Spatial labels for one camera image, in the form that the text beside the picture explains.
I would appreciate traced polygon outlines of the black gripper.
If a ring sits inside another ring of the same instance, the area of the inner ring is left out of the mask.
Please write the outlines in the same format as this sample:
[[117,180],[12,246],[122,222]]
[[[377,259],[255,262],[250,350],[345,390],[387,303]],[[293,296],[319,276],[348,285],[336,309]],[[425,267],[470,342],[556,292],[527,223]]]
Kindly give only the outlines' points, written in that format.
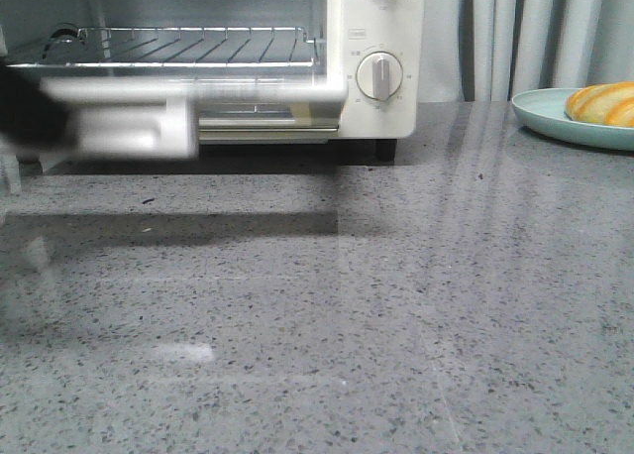
[[72,114],[15,69],[1,65],[1,133],[30,150],[72,148]]

